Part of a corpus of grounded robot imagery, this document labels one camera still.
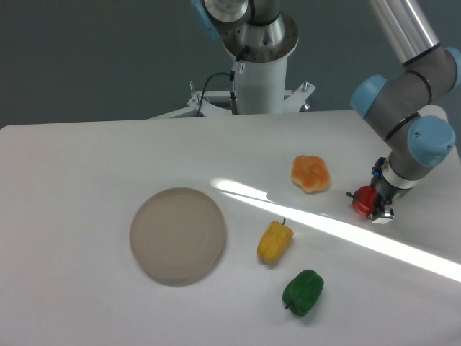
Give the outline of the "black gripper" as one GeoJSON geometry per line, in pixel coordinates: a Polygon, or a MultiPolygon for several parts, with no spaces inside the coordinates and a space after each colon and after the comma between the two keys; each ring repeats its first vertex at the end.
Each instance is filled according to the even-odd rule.
{"type": "Polygon", "coordinates": [[[392,202],[414,187],[414,181],[401,177],[390,165],[388,157],[380,157],[372,168],[370,184],[375,188],[380,203],[375,203],[365,216],[375,224],[387,224],[395,218],[392,202]]]}

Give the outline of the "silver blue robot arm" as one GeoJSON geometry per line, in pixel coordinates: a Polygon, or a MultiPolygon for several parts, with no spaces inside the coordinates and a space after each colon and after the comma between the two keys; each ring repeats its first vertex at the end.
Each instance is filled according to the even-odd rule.
{"type": "MultiPolygon", "coordinates": [[[[404,73],[389,81],[363,81],[351,96],[354,110],[390,147],[367,186],[352,193],[353,208],[373,223],[394,217],[394,199],[405,195],[455,145],[451,125],[420,110],[460,84],[460,52],[444,48],[416,1],[372,1],[371,7],[404,73]]],[[[299,32],[279,1],[193,1],[204,31],[220,38],[233,57],[233,114],[296,112],[301,101],[285,96],[287,58],[299,32]]]]}

